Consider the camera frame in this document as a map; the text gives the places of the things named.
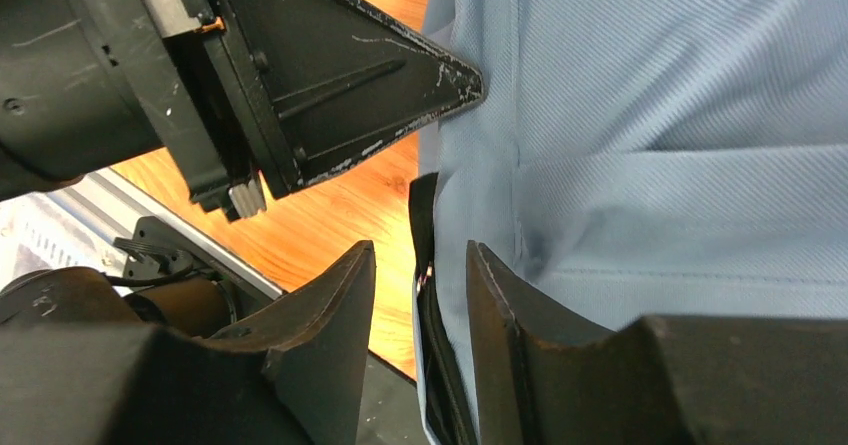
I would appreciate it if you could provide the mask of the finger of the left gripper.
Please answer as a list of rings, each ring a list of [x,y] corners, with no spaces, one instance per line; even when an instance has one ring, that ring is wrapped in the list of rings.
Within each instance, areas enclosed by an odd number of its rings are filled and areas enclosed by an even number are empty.
[[[217,0],[283,198],[482,101],[481,73],[367,0]]]

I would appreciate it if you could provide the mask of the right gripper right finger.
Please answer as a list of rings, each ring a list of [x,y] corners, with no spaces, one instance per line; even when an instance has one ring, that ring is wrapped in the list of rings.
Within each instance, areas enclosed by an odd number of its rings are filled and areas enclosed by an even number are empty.
[[[843,444],[843,320],[647,315],[620,331],[467,247],[486,444]]]

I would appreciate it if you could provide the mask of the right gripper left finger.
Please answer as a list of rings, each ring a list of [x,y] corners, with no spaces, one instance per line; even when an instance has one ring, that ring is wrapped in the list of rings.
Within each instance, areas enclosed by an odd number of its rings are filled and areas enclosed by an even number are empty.
[[[375,268],[360,241],[237,322],[211,283],[152,291],[215,324],[196,333],[143,320],[94,269],[27,274],[1,295],[1,440],[352,444]]]

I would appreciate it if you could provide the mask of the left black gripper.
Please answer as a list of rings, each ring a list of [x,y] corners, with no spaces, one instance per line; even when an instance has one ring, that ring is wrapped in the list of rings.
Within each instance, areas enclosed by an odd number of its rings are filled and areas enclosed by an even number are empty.
[[[167,150],[231,220],[302,182],[236,0],[1,0],[1,196]]]

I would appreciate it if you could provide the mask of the blue-grey backpack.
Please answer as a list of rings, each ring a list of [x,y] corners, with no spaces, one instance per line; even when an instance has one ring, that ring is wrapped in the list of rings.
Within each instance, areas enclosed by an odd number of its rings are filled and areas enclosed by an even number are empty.
[[[487,96],[421,135],[478,409],[466,246],[601,326],[847,315],[847,0],[429,0]]]

